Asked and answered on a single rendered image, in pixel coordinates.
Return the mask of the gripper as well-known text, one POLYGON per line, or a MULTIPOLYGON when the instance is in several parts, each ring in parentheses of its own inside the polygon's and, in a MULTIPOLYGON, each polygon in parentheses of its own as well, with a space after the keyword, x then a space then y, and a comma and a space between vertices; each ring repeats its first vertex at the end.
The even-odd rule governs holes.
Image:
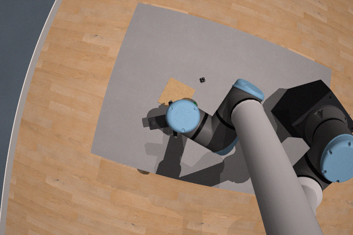
MULTIPOLYGON (((173 101, 170 100, 168 103, 169 103, 169 105, 170 105, 171 103, 173 103, 173 101)), ((173 130, 173 136, 174 136, 175 138, 177 138, 178 135, 180 135, 180 133, 173 130)))

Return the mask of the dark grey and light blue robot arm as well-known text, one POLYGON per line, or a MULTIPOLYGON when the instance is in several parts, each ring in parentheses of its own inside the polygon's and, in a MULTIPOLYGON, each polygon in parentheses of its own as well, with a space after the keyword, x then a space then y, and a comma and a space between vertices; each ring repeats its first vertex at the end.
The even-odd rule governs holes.
POLYGON ((308 116, 304 131, 312 147, 292 166, 263 110, 263 92, 238 79, 213 116, 185 99, 165 115, 148 118, 150 130, 170 127, 224 156, 238 140, 266 235, 324 235, 316 219, 323 190, 353 177, 353 134, 344 113, 323 105, 308 116))

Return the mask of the tan mat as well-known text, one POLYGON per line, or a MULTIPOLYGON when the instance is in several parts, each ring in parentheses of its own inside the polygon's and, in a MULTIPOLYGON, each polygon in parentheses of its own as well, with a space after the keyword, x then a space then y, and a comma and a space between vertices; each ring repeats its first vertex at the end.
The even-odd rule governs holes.
POLYGON ((169 107, 169 101, 177 101, 181 99, 191 100, 195 89, 170 77, 166 87, 164 88, 158 102, 169 107))

